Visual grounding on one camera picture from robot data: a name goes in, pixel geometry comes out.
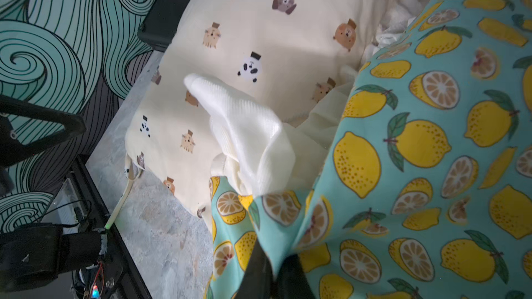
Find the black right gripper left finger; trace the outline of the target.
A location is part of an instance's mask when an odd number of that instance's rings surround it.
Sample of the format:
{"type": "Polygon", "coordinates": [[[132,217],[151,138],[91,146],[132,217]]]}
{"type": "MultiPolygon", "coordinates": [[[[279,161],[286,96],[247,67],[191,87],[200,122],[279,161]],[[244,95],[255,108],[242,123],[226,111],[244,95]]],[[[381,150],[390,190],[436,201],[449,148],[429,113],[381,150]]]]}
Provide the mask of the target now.
{"type": "Polygon", "coordinates": [[[272,266],[256,242],[235,299],[268,299],[272,294],[272,266]]]}

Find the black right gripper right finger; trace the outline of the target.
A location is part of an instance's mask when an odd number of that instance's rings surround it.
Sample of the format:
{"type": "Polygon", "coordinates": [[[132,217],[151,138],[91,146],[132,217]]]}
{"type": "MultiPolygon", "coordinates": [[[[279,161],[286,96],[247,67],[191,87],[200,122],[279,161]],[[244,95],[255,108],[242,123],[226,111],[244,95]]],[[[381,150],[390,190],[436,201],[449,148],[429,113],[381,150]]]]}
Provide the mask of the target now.
{"type": "Polygon", "coordinates": [[[287,257],[274,283],[274,298],[315,299],[298,255],[287,257]]]}

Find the green lemon print pillow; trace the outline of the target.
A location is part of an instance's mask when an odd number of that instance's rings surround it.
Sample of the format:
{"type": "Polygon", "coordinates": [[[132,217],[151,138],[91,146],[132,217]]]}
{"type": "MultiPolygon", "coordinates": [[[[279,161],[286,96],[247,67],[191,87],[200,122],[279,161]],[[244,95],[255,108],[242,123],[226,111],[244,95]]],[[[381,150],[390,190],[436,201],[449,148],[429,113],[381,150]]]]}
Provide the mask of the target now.
{"type": "Polygon", "coordinates": [[[315,298],[531,297],[531,0],[432,0],[340,100],[308,185],[295,157],[252,172],[279,120],[220,80],[189,75],[211,127],[236,147],[244,188],[211,181],[206,298],[235,298],[254,245],[298,255],[315,298]]]}

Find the cream animal print pillow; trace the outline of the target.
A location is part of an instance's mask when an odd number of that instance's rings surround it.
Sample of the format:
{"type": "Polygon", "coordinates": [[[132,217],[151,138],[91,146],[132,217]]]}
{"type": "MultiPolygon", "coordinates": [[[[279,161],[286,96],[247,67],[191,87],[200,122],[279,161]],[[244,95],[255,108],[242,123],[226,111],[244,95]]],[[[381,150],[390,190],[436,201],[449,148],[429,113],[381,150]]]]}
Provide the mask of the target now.
{"type": "Polygon", "coordinates": [[[127,171],[154,174],[205,220],[221,149],[206,102],[184,84],[213,76],[272,109],[307,114],[356,67],[396,0],[191,0],[126,131],[127,171]]]}

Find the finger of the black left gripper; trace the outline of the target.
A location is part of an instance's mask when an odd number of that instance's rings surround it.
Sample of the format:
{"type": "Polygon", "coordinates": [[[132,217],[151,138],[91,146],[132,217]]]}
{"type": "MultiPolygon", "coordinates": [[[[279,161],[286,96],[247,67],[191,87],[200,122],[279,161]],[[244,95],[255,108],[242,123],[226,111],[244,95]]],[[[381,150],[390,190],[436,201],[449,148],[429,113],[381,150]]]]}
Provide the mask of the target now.
{"type": "Polygon", "coordinates": [[[80,115],[1,97],[2,167],[11,167],[85,132],[80,115]]]}

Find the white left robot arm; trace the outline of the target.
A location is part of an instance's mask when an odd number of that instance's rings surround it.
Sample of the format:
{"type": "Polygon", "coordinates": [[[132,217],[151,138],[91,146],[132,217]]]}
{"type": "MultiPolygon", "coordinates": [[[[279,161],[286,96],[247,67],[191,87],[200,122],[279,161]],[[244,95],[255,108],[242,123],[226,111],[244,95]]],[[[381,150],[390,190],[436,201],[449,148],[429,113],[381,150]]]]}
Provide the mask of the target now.
{"type": "MultiPolygon", "coordinates": [[[[1,193],[15,185],[8,168],[40,152],[83,134],[79,115],[49,109],[8,96],[1,97],[1,193]],[[8,125],[9,115],[61,125],[59,132],[24,145],[8,125]]],[[[20,292],[43,287],[60,274],[98,262],[108,250],[106,231],[66,234],[65,225],[38,222],[1,235],[1,291],[20,292]]]]}

